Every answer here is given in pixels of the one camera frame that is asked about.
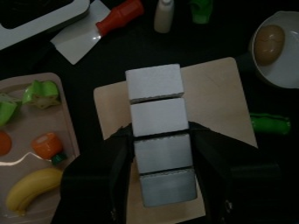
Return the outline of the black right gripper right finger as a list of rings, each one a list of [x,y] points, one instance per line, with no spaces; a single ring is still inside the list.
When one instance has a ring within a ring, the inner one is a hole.
[[[189,123],[193,166],[209,224],[280,224],[280,170],[256,147]]]

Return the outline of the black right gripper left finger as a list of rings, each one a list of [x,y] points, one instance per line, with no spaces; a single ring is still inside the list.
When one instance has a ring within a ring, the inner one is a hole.
[[[50,224],[127,224],[132,140],[127,125],[66,166]]]

